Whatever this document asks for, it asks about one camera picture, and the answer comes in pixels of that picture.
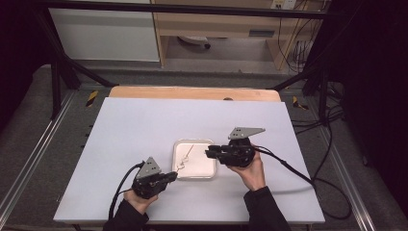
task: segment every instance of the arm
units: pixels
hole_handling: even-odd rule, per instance
[[[103,230],[141,230],[149,221],[149,216],[145,213],[146,209],[157,199],[157,195],[143,199],[138,197],[133,190],[125,192],[115,217],[104,224]]]
[[[229,167],[237,172],[249,192],[243,197],[249,212],[249,230],[291,230],[265,183],[264,164],[257,152],[248,167]]]

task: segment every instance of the hand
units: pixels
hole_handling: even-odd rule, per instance
[[[138,197],[133,190],[126,191],[123,194],[123,198],[129,202],[141,215],[144,215],[144,213],[147,210],[147,207],[154,201],[156,201],[159,196],[155,195],[153,197],[150,197],[149,199],[144,199],[141,197]]]
[[[261,155],[257,151],[251,164],[247,167],[228,167],[237,172],[242,178],[243,183],[251,190],[257,191],[266,186],[264,164]]]

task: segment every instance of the metal bracket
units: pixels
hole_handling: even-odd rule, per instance
[[[144,177],[159,174],[161,172],[162,172],[162,170],[157,165],[157,163],[153,159],[153,157],[149,157],[149,159],[147,159],[147,161],[143,165],[143,167],[139,170],[138,175],[136,176],[136,179],[139,180],[139,179],[142,179]]]
[[[245,139],[252,135],[265,132],[265,128],[245,128],[245,127],[236,127],[228,136],[228,140],[238,140]]]

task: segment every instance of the black curtain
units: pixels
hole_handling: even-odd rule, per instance
[[[346,118],[363,153],[408,216],[408,13],[406,1],[364,1],[334,46],[329,80],[344,84]],[[318,57],[339,29],[326,23],[314,44]]]
[[[0,0],[0,131],[24,98],[33,73],[51,63],[46,39],[32,17],[30,2]],[[45,17],[53,27],[49,11]]]

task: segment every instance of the aluminum rail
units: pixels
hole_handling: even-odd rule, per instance
[[[57,132],[57,129],[63,121],[64,116],[68,111],[68,108],[75,94],[76,90],[70,90],[65,95],[60,113],[54,120],[50,121],[23,169],[20,171],[13,185],[7,192],[3,201],[0,203],[0,230],[6,224],[6,221],[9,218],[9,215],[12,213],[12,210],[17,203],[18,198],[23,193],[39,161],[41,160],[41,157],[47,149],[48,144],[51,142],[54,134]]]
[[[315,100],[312,97],[306,97],[309,107],[315,116],[316,119],[319,119],[318,109]],[[324,138],[326,145],[329,143],[330,134],[328,128],[319,127],[320,132]],[[348,172],[345,164],[342,160],[342,157],[336,147],[336,144],[332,142],[330,150],[330,159],[332,161],[333,167],[337,172],[339,180],[342,184],[344,192],[347,194],[348,199],[350,200],[354,216],[357,220],[357,223],[360,226],[362,231],[375,231],[374,223],[372,222],[369,211],[364,204],[363,199],[361,198],[358,190],[352,180],[350,173]]]

